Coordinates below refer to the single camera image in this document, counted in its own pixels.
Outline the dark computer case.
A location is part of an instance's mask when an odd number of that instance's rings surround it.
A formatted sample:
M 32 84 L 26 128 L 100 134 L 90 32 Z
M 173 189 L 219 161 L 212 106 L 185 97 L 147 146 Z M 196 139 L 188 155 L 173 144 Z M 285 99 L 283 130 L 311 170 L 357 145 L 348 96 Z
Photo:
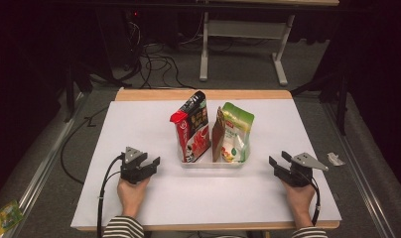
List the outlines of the dark computer case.
M 133 68 L 140 54 L 139 27 L 125 9 L 98 10 L 97 18 L 110 66 L 126 71 Z

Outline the red and black seasoning packet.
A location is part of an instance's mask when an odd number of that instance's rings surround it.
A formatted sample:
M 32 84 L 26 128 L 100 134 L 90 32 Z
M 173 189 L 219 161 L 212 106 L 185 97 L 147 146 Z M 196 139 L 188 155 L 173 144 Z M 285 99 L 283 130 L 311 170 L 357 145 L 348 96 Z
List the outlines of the red and black seasoning packet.
M 200 90 L 194 93 L 170 121 L 176 127 L 182 162 L 194 163 L 210 147 L 205 94 Z

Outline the black metal stand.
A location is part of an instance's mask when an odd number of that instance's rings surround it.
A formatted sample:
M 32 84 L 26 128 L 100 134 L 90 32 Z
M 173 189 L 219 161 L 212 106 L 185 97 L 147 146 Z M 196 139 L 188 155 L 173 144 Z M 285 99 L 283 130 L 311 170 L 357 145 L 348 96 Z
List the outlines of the black metal stand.
M 303 92 L 320 89 L 319 99 L 323 103 L 337 102 L 335 124 L 338 130 L 345 135 L 345 112 L 347 97 L 348 77 L 344 72 L 336 71 L 328 75 L 318 77 L 290 91 L 292 96 Z
M 89 79 L 89 73 L 84 65 L 78 61 L 71 62 L 66 69 L 66 101 L 67 101 L 67 118 L 69 122 L 75 111 L 74 86 L 83 93 L 92 91 L 92 84 Z

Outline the metal floor rail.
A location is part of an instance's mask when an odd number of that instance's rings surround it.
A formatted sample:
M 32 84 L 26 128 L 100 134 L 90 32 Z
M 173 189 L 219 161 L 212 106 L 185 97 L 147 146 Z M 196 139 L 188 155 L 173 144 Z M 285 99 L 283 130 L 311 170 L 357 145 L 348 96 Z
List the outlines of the metal floor rail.
M 16 198 L 23 213 L 23 219 L 1 238 L 19 236 L 57 161 L 57 154 L 75 122 L 76 114 L 82 109 L 87 98 L 88 93 L 74 94 L 72 96 L 74 109 L 69 111 L 67 95 L 63 93 L 60 97 L 61 111 L 38 136 L 11 173 L 0 193 L 0 198 L 8 200 Z
M 391 225 L 389 224 L 385 212 L 382 209 L 380 201 L 373 189 L 371 188 L 365 174 L 358 163 L 357 157 L 352 150 L 352 147 L 345 135 L 340 131 L 336 124 L 335 113 L 332 107 L 328 104 L 322 105 L 326 115 L 329 117 L 332 127 L 334 128 L 339 142 L 345 154 L 345 160 L 349 169 L 351 170 L 352 177 L 357 185 L 363 202 L 370 214 L 370 217 L 376 227 L 380 238 L 396 238 Z

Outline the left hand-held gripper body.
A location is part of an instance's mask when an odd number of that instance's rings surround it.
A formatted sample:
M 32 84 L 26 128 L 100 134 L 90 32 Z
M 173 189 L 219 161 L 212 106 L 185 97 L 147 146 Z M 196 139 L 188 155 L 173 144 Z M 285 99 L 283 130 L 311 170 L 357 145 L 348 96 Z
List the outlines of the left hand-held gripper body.
M 142 155 L 143 152 L 134 149 L 132 147 L 127 147 L 124 153 L 124 158 L 122 159 L 122 165 L 120 167 L 120 177 L 132 184 L 137 184 L 143 179 L 149 176 L 144 175 L 144 167 L 136 165 L 136 159 L 138 156 Z

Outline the gold brown packet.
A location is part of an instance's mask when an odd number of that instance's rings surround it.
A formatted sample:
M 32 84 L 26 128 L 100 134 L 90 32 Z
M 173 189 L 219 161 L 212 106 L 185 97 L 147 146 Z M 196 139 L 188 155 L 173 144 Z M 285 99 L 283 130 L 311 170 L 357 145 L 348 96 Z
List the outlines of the gold brown packet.
M 216 120 L 212 127 L 212 161 L 216 163 L 220 156 L 223 137 L 225 132 L 225 120 L 222 108 L 218 107 L 216 112 Z

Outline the person's right hand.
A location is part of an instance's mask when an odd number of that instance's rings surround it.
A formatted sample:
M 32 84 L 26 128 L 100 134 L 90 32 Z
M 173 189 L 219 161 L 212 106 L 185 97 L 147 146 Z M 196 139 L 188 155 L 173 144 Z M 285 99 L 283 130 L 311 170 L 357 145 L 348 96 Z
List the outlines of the person's right hand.
M 311 185 L 292 187 L 284 181 L 282 185 L 286 189 L 287 201 L 293 214 L 296 228 L 311 227 L 313 222 L 309 209 L 315 195 L 313 187 Z

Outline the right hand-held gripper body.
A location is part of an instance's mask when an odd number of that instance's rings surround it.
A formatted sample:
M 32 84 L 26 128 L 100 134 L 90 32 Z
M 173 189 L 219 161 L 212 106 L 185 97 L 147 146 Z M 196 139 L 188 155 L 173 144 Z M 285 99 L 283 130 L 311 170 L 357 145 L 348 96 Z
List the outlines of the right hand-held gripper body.
M 308 153 L 302 153 L 292 156 L 290 168 L 285 169 L 284 174 L 280 177 L 282 181 L 293 187 L 303 187 L 311 183 L 313 177 L 313 169 L 327 172 L 329 167 L 321 163 Z

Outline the clear plastic container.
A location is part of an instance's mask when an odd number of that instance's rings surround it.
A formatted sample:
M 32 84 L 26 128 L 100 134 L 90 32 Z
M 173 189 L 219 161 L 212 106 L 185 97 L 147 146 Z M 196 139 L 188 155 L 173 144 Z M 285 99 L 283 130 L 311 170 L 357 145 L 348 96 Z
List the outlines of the clear plastic container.
M 183 163 L 181 161 L 181 165 L 184 168 L 192 168 L 192 169 L 217 169 L 217 168 L 240 168 L 244 165 L 244 163 L 228 163 L 221 156 L 216 163 L 212 161 L 212 131 L 209 132 L 210 136 L 210 147 L 194 162 L 194 163 Z

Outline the white metal desk frame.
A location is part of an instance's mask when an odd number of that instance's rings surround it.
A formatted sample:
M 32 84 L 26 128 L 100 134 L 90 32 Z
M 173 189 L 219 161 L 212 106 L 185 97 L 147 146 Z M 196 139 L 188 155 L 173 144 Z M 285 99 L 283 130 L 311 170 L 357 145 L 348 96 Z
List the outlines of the white metal desk frame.
M 231 3 L 262 5 L 263 7 L 336 7 L 338 0 L 201 0 L 206 5 L 211 3 Z M 270 57 L 276 70 L 281 86 L 287 86 L 288 80 L 281 58 L 288 42 L 296 14 L 289 14 L 284 21 L 253 21 L 253 20 L 211 20 L 209 12 L 202 14 L 203 33 L 202 51 L 200 56 L 200 81 L 208 79 L 208 38 L 228 37 L 243 39 L 278 40 L 279 48 Z

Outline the green yellow packet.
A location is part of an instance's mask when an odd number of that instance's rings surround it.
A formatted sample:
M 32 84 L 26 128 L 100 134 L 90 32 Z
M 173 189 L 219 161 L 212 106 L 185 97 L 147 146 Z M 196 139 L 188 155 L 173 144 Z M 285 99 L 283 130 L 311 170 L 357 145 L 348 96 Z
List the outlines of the green yellow packet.
M 0 208 L 0 237 L 22 221 L 23 217 L 17 200 L 11 200 Z

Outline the person's left hand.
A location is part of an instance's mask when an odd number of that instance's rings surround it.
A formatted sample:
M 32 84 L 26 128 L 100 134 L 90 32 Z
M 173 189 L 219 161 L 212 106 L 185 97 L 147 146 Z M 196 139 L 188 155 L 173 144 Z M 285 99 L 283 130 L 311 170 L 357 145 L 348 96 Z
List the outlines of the person's left hand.
M 120 179 L 117 185 L 117 194 L 122 205 L 123 216 L 135 218 L 145 197 L 145 190 L 150 179 L 145 178 L 137 184 Z

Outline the green and white packet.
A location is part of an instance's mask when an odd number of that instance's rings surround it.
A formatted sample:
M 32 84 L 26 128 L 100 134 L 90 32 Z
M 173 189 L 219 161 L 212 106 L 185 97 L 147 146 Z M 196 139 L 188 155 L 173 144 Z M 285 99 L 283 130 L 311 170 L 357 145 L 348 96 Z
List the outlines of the green and white packet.
M 228 163 L 244 163 L 250 154 L 250 132 L 255 116 L 230 102 L 221 108 L 224 137 L 221 156 Z

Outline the crumpled white paper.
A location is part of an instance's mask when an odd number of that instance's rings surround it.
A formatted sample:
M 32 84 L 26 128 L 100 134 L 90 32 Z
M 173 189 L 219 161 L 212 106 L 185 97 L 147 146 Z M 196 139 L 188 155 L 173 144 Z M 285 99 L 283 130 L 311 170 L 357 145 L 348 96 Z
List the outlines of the crumpled white paper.
M 335 166 L 340 167 L 344 165 L 344 161 L 342 161 L 339 156 L 335 153 L 327 153 L 328 160 Z

